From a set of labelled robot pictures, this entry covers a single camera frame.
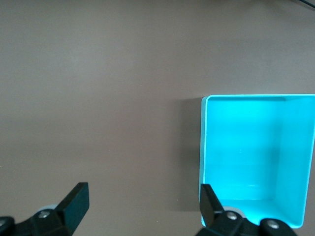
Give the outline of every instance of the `silver bolt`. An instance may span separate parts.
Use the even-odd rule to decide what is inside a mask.
[[[39,218],[43,219],[43,218],[46,218],[47,216],[49,216],[50,212],[49,211],[46,211],[46,210],[42,210],[40,212],[40,214],[38,215]]]
[[[0,220],[0,227],[5,224],[5,220]]]
[[[274,221],[274,220],[268,220],[267,224],[269,227],[273,228],[273,229],[278,229],[279,228],[279,224]]]
[[[227,212],[227,217],[231,220],[236,220],[237,219],[237,215],[231,211]]]

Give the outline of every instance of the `gray floor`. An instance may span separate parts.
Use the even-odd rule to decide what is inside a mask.
[[[195,235],[200,98],[314,93],[314,39],[294,0],[2,2],[0,215],[88,181],[74,235]]]

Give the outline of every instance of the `empty rectangular bin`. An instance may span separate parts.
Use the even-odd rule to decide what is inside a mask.
[[[200,180],[253,223],[303,225],[315,95],[211,95],[202,99]]]

